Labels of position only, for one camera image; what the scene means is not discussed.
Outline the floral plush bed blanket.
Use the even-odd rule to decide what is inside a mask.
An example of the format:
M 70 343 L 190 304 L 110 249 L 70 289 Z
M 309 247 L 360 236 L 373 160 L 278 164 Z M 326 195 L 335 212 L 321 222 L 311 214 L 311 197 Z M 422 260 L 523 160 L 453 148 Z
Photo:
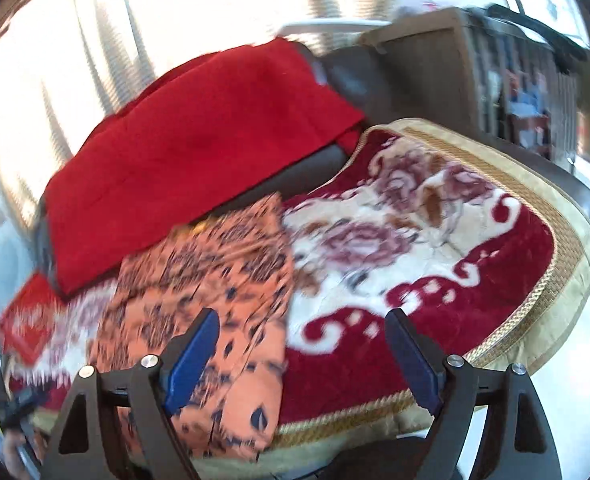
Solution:
M 392 310 L 439 347 L 538 368 L 590 294 L 590 219 L 549 179 L 420 119 L 368 130 L 326 184 L 282 200 L 294 258 L 277 429 L 255 460 L 195 457 L 210 479 L 286 474 L 344 448 L 425 428 L 384 336 Z M 64 391 L 90 363 L 117 278 L 56 318 L 16 382 Z

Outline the orange navy floral garment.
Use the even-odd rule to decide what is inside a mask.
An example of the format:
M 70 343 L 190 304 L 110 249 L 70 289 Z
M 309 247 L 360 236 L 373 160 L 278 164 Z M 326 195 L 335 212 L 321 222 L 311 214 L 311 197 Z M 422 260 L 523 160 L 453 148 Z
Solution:
M 217 313 L 215 352 L 171 418 L 195 457 L 255 460 L 277 429 L 294 290 L 282 212 L 280 195 L 268 195 L 125 258 L 90 347 L 98 370 L 124 370 L 161 353 L 202 309 Z

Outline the brown wooden cabinet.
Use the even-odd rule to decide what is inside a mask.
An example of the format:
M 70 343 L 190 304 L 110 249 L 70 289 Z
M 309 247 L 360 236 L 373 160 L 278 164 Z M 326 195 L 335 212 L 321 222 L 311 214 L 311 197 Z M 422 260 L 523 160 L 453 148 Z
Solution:
M 365 32 L 417 115 L 501 139 L 565 170 L 590 164 L 590 49 L 499 4 L 398 18 Z

